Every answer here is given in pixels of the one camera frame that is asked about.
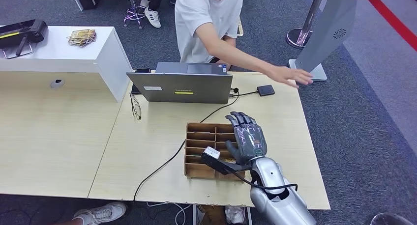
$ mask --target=yellow strip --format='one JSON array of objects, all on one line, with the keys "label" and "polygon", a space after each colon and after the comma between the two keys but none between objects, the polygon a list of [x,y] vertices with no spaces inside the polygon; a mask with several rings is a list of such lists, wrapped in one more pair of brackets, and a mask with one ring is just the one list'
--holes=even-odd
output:
[{"label": "yellow strip", "polygon": [[194,94],[194,92],[176,91],[175,94]]},{"label": "yellow strip", "polygon": [[15,33],[11,33],[11,34],[6,34],[6,35],[3,35],[3,36],[0,36],[0,39],[5,38],[5,37],[14,36],[14,35],[17,35],[17,34],[19,34],[19,32],[15,32]]}]

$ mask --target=laptop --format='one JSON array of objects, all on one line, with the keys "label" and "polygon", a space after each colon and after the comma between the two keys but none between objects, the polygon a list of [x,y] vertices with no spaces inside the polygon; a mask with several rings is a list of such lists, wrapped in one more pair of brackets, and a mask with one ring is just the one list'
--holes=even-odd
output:
[{"label": "laptop", "polygon": [[127,73],[149,102],[229,101],[232,75],[225,64],[160,62],[155,73]]}]

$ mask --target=chair leg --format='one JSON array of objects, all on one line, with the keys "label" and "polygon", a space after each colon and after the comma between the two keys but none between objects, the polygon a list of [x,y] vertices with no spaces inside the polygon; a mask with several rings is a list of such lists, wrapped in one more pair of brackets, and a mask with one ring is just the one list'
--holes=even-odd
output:
[{"label": "chair leg", "polygon": [[139,28],[142,28],[140,20],[145,17],[145,13],[138,13],[138,9],[145,9],[143,6],[137,6],[135,0],[130,0],[131,7],[124,14],[124,27],[127,27],[127,20],[136,20],[139,24]]}]

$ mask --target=light wood tabletop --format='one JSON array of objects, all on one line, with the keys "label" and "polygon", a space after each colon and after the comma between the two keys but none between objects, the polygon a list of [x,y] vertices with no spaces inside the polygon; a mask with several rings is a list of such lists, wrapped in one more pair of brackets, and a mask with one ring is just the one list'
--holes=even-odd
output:
[{"label": "light wood tabletop", "polygon": [[[240,97],[207,123],[228,123],[231,111],[245,112],[262,127],[267,156],[278,162],[284,175],[298,183],[310,209],[330,209],[303,109],[295,88],[275,83],[259,73],[233,73],[232,87],[240,93],[272,84],[275,94]],[[129,91],[123,100],[89,198],[132,200],[139,183],[180,147],[186,124],[199,122],[220,104],[149,103],[136,95],[142,120],[132,116]],[[188,179],[184,175],[184,149],[139,190],[137,200],[215,205],[253,206],[249,186],[241,182]]]},{"label": "light wood tabletop", "polygon": [[1,71],[0,194],[87,197],[121,105],[106,89],[99,74]]}]

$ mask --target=white t-shirt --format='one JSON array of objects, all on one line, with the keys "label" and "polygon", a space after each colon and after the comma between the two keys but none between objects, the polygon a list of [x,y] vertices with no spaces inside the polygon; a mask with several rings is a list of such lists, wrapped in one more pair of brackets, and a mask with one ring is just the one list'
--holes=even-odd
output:
[{"label": "white t-shirt", "polygon": [[218,37],[237,37],[238,20],[243,0],[177,0],[175,27],[181,62],[207,63],[210,56],[195,30],[213,23]]}]

